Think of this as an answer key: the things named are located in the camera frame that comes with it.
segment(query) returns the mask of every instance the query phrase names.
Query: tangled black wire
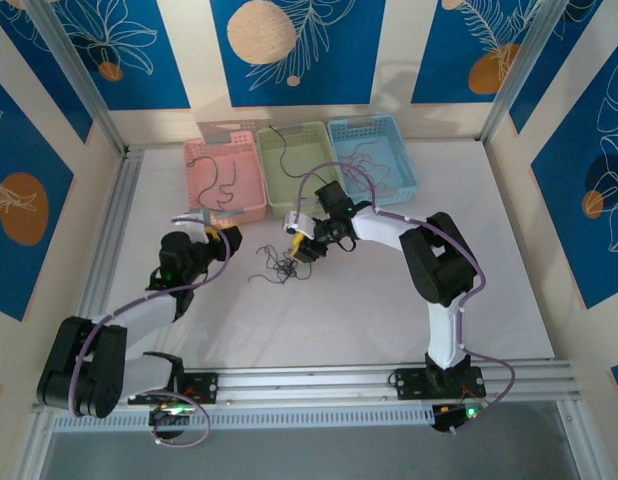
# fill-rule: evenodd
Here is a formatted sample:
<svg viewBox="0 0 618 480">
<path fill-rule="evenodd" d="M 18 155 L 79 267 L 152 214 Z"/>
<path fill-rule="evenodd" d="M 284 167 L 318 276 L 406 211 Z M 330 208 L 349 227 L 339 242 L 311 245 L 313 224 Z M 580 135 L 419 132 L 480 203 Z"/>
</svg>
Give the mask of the tangled black wire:
<svg viewBox="0 0 618 480">
<path fill-rule="evenodd" d="M 252 278 L 262 277 L 267 280 L 269 283 L 273 283 L 274 285 L 284 285 L 287 280 L 290 278 L 296 278 L 298 280 L 307 280 L 311 277 L 311 264 L 309 264 L 309 274 L 306 277 L 298 276 L 298 260 L 294 259 L 291 256 L 291 249 L 282 253 L 282 258 L 278 256 L 278 252 L 272 245 L 265 245 L 264 247 L 260 247 L 256 250 L 256 255 L 261 251 L 267 254 L 267 262 L 265 266 L 268 270 L 273 270 L 276 272 L 277 281 L 271 280 L 269 277 L 263 274 L 252 275 L 247 279 L 247 282 L 250 282 Z"/>
</svg>

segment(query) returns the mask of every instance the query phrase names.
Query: gray floor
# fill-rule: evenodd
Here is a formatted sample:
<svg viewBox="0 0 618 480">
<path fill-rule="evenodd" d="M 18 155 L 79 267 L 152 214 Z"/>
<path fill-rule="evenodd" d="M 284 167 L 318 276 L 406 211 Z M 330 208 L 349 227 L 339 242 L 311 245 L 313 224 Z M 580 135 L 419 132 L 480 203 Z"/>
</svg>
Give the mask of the gray floor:
<svg viewBox="0 0 618 480">
<path fill-rule="evenodd" d="M 552 404 L 503 404 L 457 437 L 431 427 L 212 432 L 191 449 L 148 432 L 56 434 L 43 479 L 573 479 Z"/>
</svg>

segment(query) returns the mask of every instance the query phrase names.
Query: metal bracket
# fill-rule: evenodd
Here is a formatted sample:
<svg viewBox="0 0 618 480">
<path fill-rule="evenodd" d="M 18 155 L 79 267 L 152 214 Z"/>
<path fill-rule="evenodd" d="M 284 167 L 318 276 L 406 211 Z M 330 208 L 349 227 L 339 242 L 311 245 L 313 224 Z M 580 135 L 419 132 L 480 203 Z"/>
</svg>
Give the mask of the metal bracket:
<svg viewBox="0 0 618 480">
<path fill-rule="evenodd" d="M 477 140 L 484 144 L 491 142 L 505 115 L 522 90 L 543 48 L 553 33 L 553 29 L 564 14 L 569 0 L 555 0 L 540 5 L 538 15 L 529 27 L 516 61 L 509 69 L 500 91 L 496 94 L 491 110 L 485 119 Z"/>
<path fill-rule="evenodd" d="M 218 394 L 218 374 L 215 372 L 185 373 L 182 387 L 178 390 L 202 405 L 215 405 Z M 128 400 L 129 405 L 161 405 L 164 402 L 164 397 L 144 394 L 136 395 Z"/>
<path fill-rule="evenodd" d="M 449 385 L 436 385 L 431 382 L 427 368 L 399 368 L 393 372 L 389 381 L 398 393 L 398 400 L 441 400 L 463 398 L 467 392 L 470 397 L 484 398 L 487 395 L 482 372 L 479 367 L 470 367 L 457 376 Z"/>
</svg>

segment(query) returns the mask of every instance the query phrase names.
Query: pink basket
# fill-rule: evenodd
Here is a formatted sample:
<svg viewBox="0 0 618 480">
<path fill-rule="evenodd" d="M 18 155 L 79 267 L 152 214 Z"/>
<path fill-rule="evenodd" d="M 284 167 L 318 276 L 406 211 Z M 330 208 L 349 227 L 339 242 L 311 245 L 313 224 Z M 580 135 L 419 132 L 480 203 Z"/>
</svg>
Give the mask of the pink basket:
<svg viewBox="0 0 618 480">
<path fill-rule="evenodd" d="M 222 226 L 265 218 L 265 185 L 250 131 L 189 140 L 184 148 L 190 209 L 208 208 Z"/>
</svg>

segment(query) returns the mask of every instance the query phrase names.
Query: black cable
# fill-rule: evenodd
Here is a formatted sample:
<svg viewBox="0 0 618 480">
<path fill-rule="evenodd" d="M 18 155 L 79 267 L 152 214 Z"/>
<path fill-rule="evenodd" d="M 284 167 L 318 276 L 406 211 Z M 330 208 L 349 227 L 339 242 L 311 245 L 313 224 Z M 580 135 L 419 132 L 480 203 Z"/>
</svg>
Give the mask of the black cable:
<svg viewBox="0 0 618 480">
<path fill-rule="evenodd" d="M 274 132 L 276 132 L 278 134 L 278 136 L 282 139 L 284 147 L 282 149 L 282 154 L 280 155 L 280 168 L 282 169 L 282 171 L 284 172 L 285 175 L 287 175 L 290 178 L 302 178 L 306 175 L 306 173 L 303 173 L 302 175 L 292 175 L 290 174 L 284 167 L 284 165 L 282 164 L 282 159 L 285 156 L 285 153 L 287 153 L 287 139 L 285 137 L 282 136 L 282 134 L 276 130 L 275 128 L 273 128 L 271 125 L 269 125 L 269 128 L 272 129 Z M 327 182 L 324 178 L 322 178 L 320 175 L 318 175 L 317 173 L 312 173 L 312 175 L 318 177 L 320 180 L 322 180 L 322 183 L 324 183 L 325 185 L 327 185 Z"/>
<path fill-rule="evenodd" d="M 224 189 L 227 187 L 233 187 L 236 184 L 236 180 L 237 180 L 237 172 L 236 172 L 236 162 L 232 160 L 232 164 L 233 164 L 233 179 L 231 180 L 230 183 L 223 183 L 218 187 L 218 190 L 220 190 L 221 193 L 224 193 L 225 195 L 229 195 L 229 200 L 226 201 L 221 201 L 218 200 L 218 208 L 211 208 L 206 206 L 204 203 L 202 203 L 202 196 L 207 193 L 209 190 L 213 189 L 213 187 L 216 186 L 216 184 L 218 183 L 218 177 L 220 175 L 219 172 L 219 168 L 218 168 L 218 164 L 216 163 L 215 158 L 210 157 L 208 155 L 203 155 L 200 157 L 196 157 L 193 160 L 191 160 L 189 163 L 187 163 L 187 167 L 188 168 L 193 168 L 194 165 L 196 164 L 196 162 L 200 161 L 200 160 L 211 160 L 211 162 L 213 163 L 213 168 L 214 168 L 214 178 L 213 178 L 213 183 L 208 186 L 203 188 L 202 190 L 200 190 L 200 192 L 198 192 L 198 205 L 200 205 L 201 208 L 206 208 L 208 210 L 211 210 L 212 212 L 224 212 L 225 209 L 223 207 L 223 205 L 226 205 L 227 203 L 231 203 L 233 201 L 234 198 L 234 194 L 232 192 L 227 192 Z"/>
<path fill-rule="evenodd" d="M 278 281 L 271 280 L 269 277 L 263 274 L 251 275 L 247 282 L 250 282 L 252 278 L 262 277 L 267 280 L 269 283 L 273 283 L 274 285 L 284 285 L 287 280 L 290 278 L 295 278 L 297 280 L 308 280 L 311 277 L 311 264 L 309 264 L 309 274 L 306 277 L 298 276 L 298 260 L 291 256 L 291 249 L 283 252 L 282 259 L 278 256 L 278 252 L 272 245 L 265 245 L 256 250 L 256 254 L 260 253 L 260 251 L 264 251 L 267 254 L 267 261 L 265 263 L 265 267 L 268 270 L 273 270 L 276 272 L 276 277 Z"/>
<path fill-rule="evenodd" d="M 351 238 L 351 237 L 349 237 L 349 238 L 351 239 L 351 248 L 349 248 L 349 249 L 346 249 L 344 247 L 344 245 L 342 244 L 341 240 L 338 240 L 336 242 L 336 245 L 338 245 L 342 251 L 347 252 L 347 253 L 353 252 L 356 249 L 356 246 L 358 245 L 353 238 Z"/>
<path fill-rule="evenodd" d="M 397 376 L 396 372 L 391 372 L 389 374 L 389 376 L 387 377 L 387 385 L 389 385 L 391 388 L 398 388 L 398 382 L 392 382 L 391 381 L 391 377 Z"/>
</svg>

